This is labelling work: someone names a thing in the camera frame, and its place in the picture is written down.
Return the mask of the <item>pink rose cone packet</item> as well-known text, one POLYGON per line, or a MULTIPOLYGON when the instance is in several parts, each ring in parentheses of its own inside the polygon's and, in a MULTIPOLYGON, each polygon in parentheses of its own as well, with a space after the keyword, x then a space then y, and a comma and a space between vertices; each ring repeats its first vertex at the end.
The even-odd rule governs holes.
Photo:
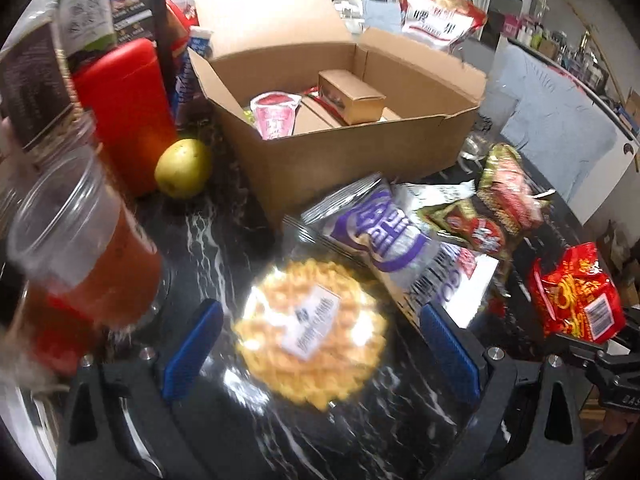
POLYGON ((254 125, 262 140, 276 140, 292 136, 297 109, 302 97, 282 91, 269 91, 250 101, 254 125))

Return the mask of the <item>silver purple snack bag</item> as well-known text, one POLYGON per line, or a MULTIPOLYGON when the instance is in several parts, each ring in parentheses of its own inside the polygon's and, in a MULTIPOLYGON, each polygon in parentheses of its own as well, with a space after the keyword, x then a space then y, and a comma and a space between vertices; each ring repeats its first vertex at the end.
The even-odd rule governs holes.
POLYGON ((300 218, 367 263, 414 326, 427 304, 442 307, 460 328, 483 309, 498 260, 417 226, 380 174, 339 188, 300 218))

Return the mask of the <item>clear glass mug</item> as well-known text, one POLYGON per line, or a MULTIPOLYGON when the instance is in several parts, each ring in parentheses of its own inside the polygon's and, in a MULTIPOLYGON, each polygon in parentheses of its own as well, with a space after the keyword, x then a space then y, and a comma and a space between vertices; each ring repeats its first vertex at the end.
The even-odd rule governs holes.
POLYGON ((465 138, 459 157, 463 160, 479 162, 487 156, 492 145, 492 136, 489 131, 471 131, 465 138))

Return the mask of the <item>gold rectangular box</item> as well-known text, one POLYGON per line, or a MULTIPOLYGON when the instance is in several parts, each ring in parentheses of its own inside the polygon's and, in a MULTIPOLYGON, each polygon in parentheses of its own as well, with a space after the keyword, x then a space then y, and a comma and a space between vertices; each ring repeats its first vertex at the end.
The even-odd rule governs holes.
POLYGON ((318 73, 322 103, 347 125, 378 122, 386 96, 348 70, 322 70, 318 73))

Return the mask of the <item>black coffee bag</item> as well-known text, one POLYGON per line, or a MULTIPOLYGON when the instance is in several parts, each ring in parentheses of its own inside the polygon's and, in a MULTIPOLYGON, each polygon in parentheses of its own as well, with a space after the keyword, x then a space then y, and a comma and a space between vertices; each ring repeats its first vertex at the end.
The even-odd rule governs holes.
POLYGON ((166 0, 111 0, 118 44, 149 39, 158 50, 170 50, 166 0))

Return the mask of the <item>red white snack bar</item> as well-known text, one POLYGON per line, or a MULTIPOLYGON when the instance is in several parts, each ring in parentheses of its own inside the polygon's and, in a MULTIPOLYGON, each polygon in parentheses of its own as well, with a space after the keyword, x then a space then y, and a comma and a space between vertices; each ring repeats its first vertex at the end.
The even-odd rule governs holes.
POLYGON ((314 102, 322 103, 322 99, 320 96, 320 89, 318 86, 313 86, 303 92, 303 96, 306 98, 314 100, 314 102))

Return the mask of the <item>red canister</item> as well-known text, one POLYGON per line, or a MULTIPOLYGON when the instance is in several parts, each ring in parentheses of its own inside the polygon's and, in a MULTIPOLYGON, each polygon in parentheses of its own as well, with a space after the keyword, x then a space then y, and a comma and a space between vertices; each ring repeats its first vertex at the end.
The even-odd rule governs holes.
POLYGON ((155 47, 137 39, 72 75, 79 102, 96 118, 96 136, 129 194, 156 189, 160 156, 178 140, 155 47))

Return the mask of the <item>dark label tall jar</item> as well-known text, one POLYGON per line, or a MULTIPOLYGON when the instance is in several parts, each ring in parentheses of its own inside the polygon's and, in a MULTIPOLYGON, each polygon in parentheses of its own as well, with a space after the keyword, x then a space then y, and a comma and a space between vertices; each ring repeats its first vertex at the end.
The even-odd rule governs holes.
POLYGON ((1 99, 26 153, 58 142, 82 115, 52 21, 32 27, 2 51, 1 99))

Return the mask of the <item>white kettle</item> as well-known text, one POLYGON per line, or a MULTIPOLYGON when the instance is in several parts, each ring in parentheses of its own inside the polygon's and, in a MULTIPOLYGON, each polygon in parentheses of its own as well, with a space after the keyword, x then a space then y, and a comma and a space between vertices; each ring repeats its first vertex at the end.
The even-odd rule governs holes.
POLYGON ((362 0, 331 0, 352 35, 359 36, 364 29, 362 0))

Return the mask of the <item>brown cardboard box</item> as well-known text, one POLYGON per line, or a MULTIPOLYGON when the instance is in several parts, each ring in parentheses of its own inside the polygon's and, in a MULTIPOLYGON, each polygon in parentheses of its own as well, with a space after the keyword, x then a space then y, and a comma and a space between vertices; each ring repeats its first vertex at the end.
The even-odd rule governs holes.
POLYGON ((270 224, 367 174, 451 166, 482 102, 474 66, 406 36, 352 35, 331 0, 195 0, 191 62, 270 224))

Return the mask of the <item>packaged waffle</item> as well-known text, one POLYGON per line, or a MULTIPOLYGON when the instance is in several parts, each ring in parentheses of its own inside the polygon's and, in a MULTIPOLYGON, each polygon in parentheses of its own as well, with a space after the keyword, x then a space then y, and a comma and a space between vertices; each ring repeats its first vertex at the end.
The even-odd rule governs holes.
POLYGON ((387 347, 378 300, 346 266, 314 258, 266 274, 232 330, 250 376, 319 411, 359 392, 387 347))

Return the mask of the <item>black lid red jar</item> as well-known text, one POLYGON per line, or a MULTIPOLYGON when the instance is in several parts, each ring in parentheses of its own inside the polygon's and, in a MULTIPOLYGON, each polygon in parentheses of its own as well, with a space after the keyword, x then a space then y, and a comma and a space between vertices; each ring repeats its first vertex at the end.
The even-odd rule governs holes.
POLYGON ((23 290, 9 335, 26 344, 37 363, 65 377, 74 376, 80 359, 100 351, 104 343, 99 325, 32 284, 23 290))

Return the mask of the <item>clear jar orange contents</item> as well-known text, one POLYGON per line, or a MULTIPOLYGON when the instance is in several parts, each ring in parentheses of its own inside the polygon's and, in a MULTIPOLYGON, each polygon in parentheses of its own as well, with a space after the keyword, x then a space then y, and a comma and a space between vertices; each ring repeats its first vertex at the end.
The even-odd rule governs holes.
POLYGON ((168 295, 162 255, 88 146, 38 178, 12 220, 6 250, 29 281, 110 330, 149 323, 168 295))

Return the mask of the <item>red white snack bag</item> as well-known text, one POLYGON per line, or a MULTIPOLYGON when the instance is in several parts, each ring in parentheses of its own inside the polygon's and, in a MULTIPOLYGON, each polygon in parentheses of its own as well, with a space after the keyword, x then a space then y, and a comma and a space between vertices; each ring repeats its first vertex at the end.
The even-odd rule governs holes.
POLYGON ((400 31, 432 49, 450 51, 484 27, 487 14, 470 0, 398 0, 400 31))

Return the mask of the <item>green red snack packet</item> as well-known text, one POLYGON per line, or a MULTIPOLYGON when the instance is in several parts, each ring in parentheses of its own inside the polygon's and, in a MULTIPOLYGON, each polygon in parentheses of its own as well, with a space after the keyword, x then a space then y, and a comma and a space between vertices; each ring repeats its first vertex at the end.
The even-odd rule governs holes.
POLYGON ((494 145, 472 196, 422 208, 418 216, 462 238, 477 252, 510 260, 522 238, 544 223, 549 205, 534 196, 521 162, 511 145, 494 145))

